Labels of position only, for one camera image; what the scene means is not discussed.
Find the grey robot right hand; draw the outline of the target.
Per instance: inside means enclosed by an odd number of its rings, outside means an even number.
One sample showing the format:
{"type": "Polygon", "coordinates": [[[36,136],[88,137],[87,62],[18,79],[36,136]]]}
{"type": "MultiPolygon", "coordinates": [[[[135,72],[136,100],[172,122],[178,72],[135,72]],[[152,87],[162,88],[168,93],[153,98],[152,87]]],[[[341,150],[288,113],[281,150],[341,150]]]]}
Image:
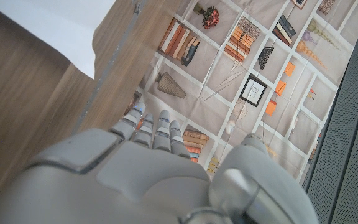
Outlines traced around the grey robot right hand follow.
{"type": "Polygon", "coordinates": [[[0,223],[317,223],[301,186],[248,134],[210,177],[177,121],[136,104],[37,154],[0,195],[0,223]]]}

